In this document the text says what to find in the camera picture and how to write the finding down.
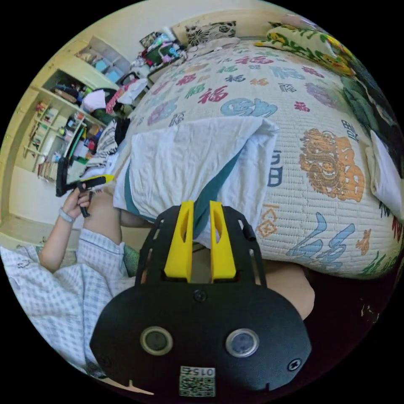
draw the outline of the headboard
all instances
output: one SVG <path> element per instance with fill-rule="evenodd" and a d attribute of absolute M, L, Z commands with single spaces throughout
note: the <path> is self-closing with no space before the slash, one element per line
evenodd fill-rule
<path fill-rule="evenodd" d="M 252 8 L 202 14 L 184 20 L 172 26 L 171 29 L 184 45 L 188 44 L 185 26 L 207 25 L 219 21 L 237 21 L 236 36 L 239 38 L 265 37 L 267 31 L 271 28 L 268 21 L 280 22 L 281 17 L 285 15 L 285 11 L 280 7 L 272 6 L 273 10 L 271 11 L 266 8 Z"/>

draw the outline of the screw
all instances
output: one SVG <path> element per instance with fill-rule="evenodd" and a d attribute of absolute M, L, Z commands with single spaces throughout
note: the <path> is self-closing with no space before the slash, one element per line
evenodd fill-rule
<path fill-rule="evenodd" d="M 195 290 L 194 299 L 196 302 L 202 303 L 207 299 L 207 294 L 202 290 Z"/>
<path fill-rule="evenodd" d="M 299 367 L 302 365 L 302 360 L 297 358 L 297 359 L 293 359 L 287 366 L 287 370 L 289 370 L 289 372 L 294 372 L 295 370 L 298 370 Z"/>

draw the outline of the person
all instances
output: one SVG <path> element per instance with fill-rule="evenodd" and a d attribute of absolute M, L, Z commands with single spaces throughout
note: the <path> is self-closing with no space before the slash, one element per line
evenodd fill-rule
<path fill-rule="evenodd" d="M 22 308 L 65 360 L 116 387 L 148 393 L 105 378 L 89 347 L 103 308 L 134 285 L 135 278 L 128 276 L 123 264 L 121 227 L 151 227 L 144 219 L 113 207 L 112 196 L 107 188 L 96 193 L 72 191 L 38 254 L 35 247 L 27 246 L 13 251 L 0 247 L 0 255 Z M 77 263 L 61 268 L 80 206 L 86 207 L 90 216 L 80 231 Z M 264 263 L 268 287 L 289 300 L 305 319 L 313 309 L 314 291 L 303 268 L 293 263 Z"/>

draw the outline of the floral pillow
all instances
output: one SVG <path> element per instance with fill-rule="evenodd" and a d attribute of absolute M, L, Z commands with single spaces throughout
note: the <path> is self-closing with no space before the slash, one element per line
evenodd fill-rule
<path fill-rule="evenodd" d="M 193 25 L 185 27 L 189 47 L 209 42 L 218 38 L 233 38 L 236 36 L 236 21 L 216 22 L 213 24 Z"/>
<path fill-rule="evenodd" d="M 267 41 L 257 42 L 256 46 L 288 51 L 319 63 L 332 71 L 344 75 L 354 75 L 348 65 L 352 53 L 335 38 L 314 29 L 300 29 L 282 24 L 270 29 Z"/>

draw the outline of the yellow and black handle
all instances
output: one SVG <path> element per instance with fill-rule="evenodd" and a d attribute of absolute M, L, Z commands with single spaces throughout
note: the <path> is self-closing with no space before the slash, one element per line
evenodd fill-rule
<path fill-rule="evenodd" d="M 67 172 L 69 169 L 69 160 L 62 157 L 58 162 L 58 172 L 56 175 L 56 196 L 62 197 L 66 192 L 78 188 L 80 192 L 85 190 L 89 191 L 92 188 L 100 185 L 104 185 L 109 181 L 114 179 L 113 175 L 96 175 L 94 177 L 86 178 L 84 180 L 74 181 L 72 183 L 67 183 Z M 81 213 L 84 218 L 88 218 L 90 214 L 87 208 L 80 206 Z"/>

